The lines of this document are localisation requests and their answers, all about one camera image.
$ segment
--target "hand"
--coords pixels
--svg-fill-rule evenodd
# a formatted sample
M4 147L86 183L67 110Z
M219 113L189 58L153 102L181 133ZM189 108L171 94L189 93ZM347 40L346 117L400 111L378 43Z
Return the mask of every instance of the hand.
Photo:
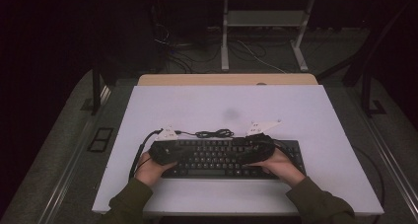
M265 173L273 173L290 187L294 187L305 178L305 175L277 148L269 159L249 165L262 167Z
M140 167L135 173L135 178L148 187L151 187L158 181L165 170L175 166L175 164L176 162L161 166L151 159L148 152L145 152L139 159L138 166Z

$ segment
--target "white paper tag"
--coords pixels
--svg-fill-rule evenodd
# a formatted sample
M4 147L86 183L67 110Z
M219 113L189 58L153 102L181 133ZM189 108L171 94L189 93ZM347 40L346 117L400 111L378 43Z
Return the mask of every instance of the white paper tag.
M281 121L263 121L263 122L253 122L249 130L246 132L247 136L263 133L264 131L277 126Z
M163 129L163 131L161 131L156 138L156 141L170 141L170 140L178 140L178 136L175 133L171 125Z

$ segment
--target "white desk leg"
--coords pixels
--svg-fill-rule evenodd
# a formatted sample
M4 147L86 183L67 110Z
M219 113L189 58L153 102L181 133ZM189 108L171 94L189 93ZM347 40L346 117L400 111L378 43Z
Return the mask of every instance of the white desk leg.
M303 72L308 71L308 65L304 59L304 56L302 55L300 46L302 42L302 37L304 37L305 30L307 29L308 21L310 20L311 10L313 6L314 6L314 0L309 0L307 9L305 10L305 14L302 18L298 36L296 37L296 40L291 40L293 53L295 54L296 60L298 61L298 65L301 68L301 71Z
M222 71L230 71L230 63L228 59L228 0L224 2L224 24L222 28L222 46L221 46L221 66Z

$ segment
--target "keyboard space bar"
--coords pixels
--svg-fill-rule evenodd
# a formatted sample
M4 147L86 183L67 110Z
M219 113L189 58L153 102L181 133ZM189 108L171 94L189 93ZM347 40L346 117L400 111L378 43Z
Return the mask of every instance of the keyboard space bar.
M225 176L224 170L188 170L189 176Z

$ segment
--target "beige wooden edge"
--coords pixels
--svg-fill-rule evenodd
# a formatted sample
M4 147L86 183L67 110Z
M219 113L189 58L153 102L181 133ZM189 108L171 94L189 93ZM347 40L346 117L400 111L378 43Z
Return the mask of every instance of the beige wooden edge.
M139 86L317 85L312 74L144 74Z

